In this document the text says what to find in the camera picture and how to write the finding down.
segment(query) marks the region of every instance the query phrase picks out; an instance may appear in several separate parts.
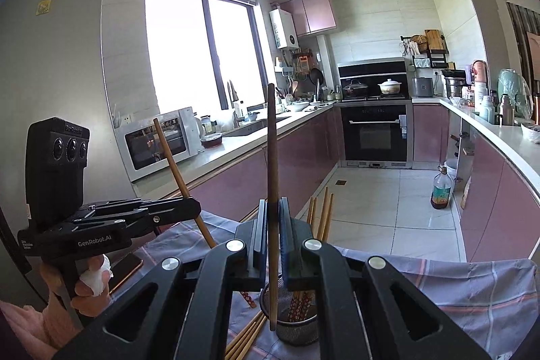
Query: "window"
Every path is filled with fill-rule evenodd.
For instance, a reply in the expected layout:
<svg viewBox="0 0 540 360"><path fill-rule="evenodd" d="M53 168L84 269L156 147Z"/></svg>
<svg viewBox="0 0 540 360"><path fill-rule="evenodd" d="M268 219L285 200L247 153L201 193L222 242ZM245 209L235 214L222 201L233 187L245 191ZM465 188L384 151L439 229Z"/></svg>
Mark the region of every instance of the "window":
<svg viewBox="0 0 540 360"><path fill-rule="evenodd" d="M246 106L265 102L266 73L253 7L229 0L146 0L150 66L161 113L232 108L232 81Z"/></svg>

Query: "oven handle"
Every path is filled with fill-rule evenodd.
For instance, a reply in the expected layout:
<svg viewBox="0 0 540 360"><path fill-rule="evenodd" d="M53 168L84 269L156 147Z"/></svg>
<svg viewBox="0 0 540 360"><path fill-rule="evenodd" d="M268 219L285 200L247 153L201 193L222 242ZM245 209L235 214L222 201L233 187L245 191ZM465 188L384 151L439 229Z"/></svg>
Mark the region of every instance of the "oven handle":
<svg viewBox="0 0 540 360"><path fill-rule="evenodd" d="M399 124L400 120L395 121L349 121L349 124Z"/></svg>

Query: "oil bottle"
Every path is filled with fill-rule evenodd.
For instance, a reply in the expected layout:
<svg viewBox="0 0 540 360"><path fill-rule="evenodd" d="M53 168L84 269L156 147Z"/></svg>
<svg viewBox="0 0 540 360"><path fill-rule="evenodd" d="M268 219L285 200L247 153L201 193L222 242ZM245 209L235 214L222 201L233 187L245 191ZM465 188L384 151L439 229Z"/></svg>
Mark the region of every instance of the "oil bottle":
<svg viewBox="0 0 540 360"><path fill-rule="evenodd" d="M431 191L431 206L435 209L444 209L450 200L452 179L448 176L446 167L440 168L441 172L433 179L433 191Z"/></svg>

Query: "sink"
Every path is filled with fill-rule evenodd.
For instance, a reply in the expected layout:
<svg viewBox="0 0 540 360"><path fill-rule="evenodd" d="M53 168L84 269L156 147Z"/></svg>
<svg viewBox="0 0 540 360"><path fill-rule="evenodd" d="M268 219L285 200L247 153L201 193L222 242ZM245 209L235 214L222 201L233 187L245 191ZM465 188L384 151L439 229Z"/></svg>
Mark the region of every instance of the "sink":
<svg viewBox="0 0 540 360"><path fill-rule="evenodd" d="M287 118L290 118L291 116L292 115L276 117L276 121L280 122ZM247 136L252 133L258 132L259 130L263 130L266 127L268 127L268 120L257 120L249 125L237 128L229 133L226 133L225 135L223 135L223 137Z"/></svg>

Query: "pink sleeve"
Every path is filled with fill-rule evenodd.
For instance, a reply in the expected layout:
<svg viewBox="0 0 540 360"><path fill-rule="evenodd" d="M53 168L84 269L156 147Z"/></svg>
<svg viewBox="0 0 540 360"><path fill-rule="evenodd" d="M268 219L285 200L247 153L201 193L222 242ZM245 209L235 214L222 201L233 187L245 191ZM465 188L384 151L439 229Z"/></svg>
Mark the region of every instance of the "pink sleeve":
<svg viewBox="0 0 540 360"><path fill-rule="evenodd" d="M68 313L53 294L50 294L49 305L42 313L28 305L19 308L1 301L0 310L34 360L52 359L56 351L66 345L78 332L71 323Z"/></svg>

